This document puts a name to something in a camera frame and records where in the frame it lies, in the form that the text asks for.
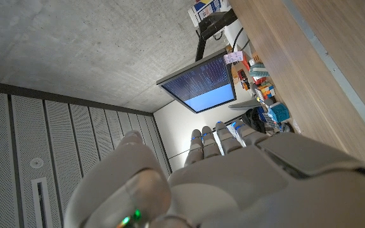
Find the green led light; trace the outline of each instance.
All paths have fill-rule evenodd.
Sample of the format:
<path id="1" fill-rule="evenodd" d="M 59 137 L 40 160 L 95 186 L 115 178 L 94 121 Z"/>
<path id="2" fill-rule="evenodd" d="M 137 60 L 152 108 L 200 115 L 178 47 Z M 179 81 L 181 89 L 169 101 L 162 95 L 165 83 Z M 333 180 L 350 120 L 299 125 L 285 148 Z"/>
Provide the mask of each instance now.
<path id="1" fill-rule="evenodd" d="M 136 210 L 136 211 L 134 212 L 134 218 L 135 218 L 135 219 L 140 219 L 140 216 L 141 216 L 140 211 L 139 211 L 139 210 Z"/>
<path id="2" fill-rule="evenodd" d="M 122 225 L 126 225 L 130 221 L 130 219 L 131 218 L 129 218 L 129 217 L 124 218 L 122 221 Z"/>

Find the cable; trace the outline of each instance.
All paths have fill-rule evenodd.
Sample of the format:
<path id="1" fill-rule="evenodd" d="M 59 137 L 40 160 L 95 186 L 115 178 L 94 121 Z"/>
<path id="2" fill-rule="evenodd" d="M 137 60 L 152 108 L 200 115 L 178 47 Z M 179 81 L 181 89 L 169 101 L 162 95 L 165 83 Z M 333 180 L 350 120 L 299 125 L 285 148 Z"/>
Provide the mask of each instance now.
<path id="1" fill-rule="evenodd" d="M 236 36 L 234 42 L 233 42 L 233 47 L 232 47 L 232 51 L 234 51 L 234 47 L 236 46 L 236 41 L 238 41 L 239 35 L 241 34 L 241 31 L 243 31 L 243 28 L 240 29 L 238 35 Z"/>
<path id="2" fill-rule="evenodd" d="M 221 36 L 220 36 L 218 39 L 216 39 L 216 37 L 214 37 L 214 39 L 215 39 L 216 41 L 218 41 L 218 40 L 220 40 L 220 39 L 222 38 L 222 36 L 223 36 L 223 31 L 221 31 Z"/>
<path id="3" fill-rule="evenodd" d="M 244 48 L 247 46 L 247 44 L 250 42 L 250 39 L 248 39 L 247 40 L 247 43 L 242 47 L 242 49 L 240 50 L 240 51 L 242 51 L 242 50 L 244 50 Z"/>

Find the computer screen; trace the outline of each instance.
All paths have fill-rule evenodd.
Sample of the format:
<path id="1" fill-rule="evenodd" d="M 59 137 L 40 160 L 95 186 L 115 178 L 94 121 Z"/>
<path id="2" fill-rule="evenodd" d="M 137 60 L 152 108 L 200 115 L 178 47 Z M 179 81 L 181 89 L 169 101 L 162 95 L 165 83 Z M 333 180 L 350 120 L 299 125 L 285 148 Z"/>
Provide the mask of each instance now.
<path id="1" fill-rule="evenodd" d="M 231 66 L 220 50 L 157 82 L 174 99 L 195 113 L 236 100 Z"/>

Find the concrete ceiling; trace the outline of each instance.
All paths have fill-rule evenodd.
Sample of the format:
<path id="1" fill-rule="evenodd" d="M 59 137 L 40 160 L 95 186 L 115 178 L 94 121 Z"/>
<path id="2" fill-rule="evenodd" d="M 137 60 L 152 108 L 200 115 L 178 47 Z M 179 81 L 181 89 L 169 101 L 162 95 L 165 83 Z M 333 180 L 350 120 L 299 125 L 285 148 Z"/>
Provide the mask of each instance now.
<path id="1" fill-rule="evenodd" d="M 194 2 L 0 0 L 0 82 L 157 111 L 172 98 L 156 80 L 194 62 Z"/>

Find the sticker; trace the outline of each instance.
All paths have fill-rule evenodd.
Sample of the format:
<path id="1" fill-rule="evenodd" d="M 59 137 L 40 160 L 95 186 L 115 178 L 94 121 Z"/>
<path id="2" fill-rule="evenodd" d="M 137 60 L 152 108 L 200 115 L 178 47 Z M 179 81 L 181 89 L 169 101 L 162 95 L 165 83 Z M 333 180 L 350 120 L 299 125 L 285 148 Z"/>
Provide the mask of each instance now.
<path id="1" fill-rule="evenodd" d="M 223 58 L 225 59 L 226 64 L 233 63 L 235 61 L 243 61 L 243 52 L 237 51 L 237 52 L 225 54 L 223 56 Z"/>

